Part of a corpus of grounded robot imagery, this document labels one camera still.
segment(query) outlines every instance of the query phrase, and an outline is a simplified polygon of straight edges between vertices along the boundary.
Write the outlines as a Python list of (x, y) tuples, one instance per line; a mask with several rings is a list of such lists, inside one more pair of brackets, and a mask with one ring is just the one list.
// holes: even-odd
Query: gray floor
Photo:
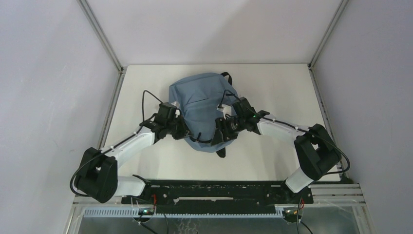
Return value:
[[(351, 207), (305, 208), (305, 222), (315, 234), (359, 234)], [(296, 234), (296, 224), (281, 218), (169, 218), (170, 234)], [(163, 218), (146, 223), (158, 234), (165, 234)], [(150, 234), (132, 218), (83, 218), (80, 234)], [(300, 224), (300, 233), (309, 234)]]

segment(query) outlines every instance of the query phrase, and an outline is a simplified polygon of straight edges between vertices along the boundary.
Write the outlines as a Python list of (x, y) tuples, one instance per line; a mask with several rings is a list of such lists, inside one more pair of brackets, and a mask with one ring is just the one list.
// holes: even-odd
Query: bag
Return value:
[[(193, 134), (185, 140), (194, 150), (208, 153), (220, 151), (221, 154), (217, 152), (218, 155), (225, 157), (225, 146), (232, 141), (214, 146), (210, 144), (215, 133), (215, 119), (223, 117), (223, 112), (217, 110), (217, 106), (221, 102), (225, 89), (238, 95), (232, 87), (232, 77), (228, 72), (203, 73), (186, 77), (169, 87), (169, 103), (175, 101), (179, 103), (185, 123)], [(234, 96), (225, 95), (223, 104), (232, 108), (231, 104), (235, 100)]]

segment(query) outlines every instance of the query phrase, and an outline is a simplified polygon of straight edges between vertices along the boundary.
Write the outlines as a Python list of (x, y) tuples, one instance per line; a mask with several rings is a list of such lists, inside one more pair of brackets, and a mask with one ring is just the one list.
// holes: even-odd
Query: white table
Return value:
[[(106, 145), (138, 128), (142, 121), (143, 90), (166, 102), (169, 85), (175, 81), (199, 73), (225, 71), (231, 74), (238, 94), (248, 98), (257, 111), (266, 110), (301, 125), (323, 124), (306, 64), (132, 65), (125, 74)], [(158, 105), (146, 94), (145, 118), (156, 113)], [(227, 146), (225, 158), (195, 151), (184, 140), (167, 136), (125, 163), (119, 175), (181, 180), (284, 180), (298, 166), (291, 146), (244, 131)], [(339, 181), (339, 176), (327, 175), (322, 180)]]

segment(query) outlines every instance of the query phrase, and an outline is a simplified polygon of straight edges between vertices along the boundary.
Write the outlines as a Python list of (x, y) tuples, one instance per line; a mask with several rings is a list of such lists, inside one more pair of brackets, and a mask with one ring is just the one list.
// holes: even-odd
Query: blue fabric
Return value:
[[(237, 94), (237, 91), (225, 80), (221, 74), (203, 73), (183, 78), (169, 87), (169, 103), (177, 101), (188, 128), (200, 140), (211, 140), (215, 133), (215, 119), (223, 117), (223, 113), (217, 110), (221, 102), (224, 90), (228, 89)], [(223, 104), (231, 106), (236, 100), (233, 96), (225, 96)], [(232, 141), (211, 146), (209, 143), (193, 142), (185, 138), (187, 143), (197, 151), (216, 152)]]

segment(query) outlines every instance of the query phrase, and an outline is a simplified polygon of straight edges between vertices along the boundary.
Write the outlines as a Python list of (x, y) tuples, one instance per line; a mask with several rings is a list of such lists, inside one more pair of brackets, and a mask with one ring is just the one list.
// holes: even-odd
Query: white wall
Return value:
[(0, 229), (63, 232), (117, 71), (76, 1), (0, 3)]
[(89, 0), (120, 62), (309, 63), (340, 0)]
[(315, 74), (380, 234), (412, 233), (413, 1), (350, 1)]

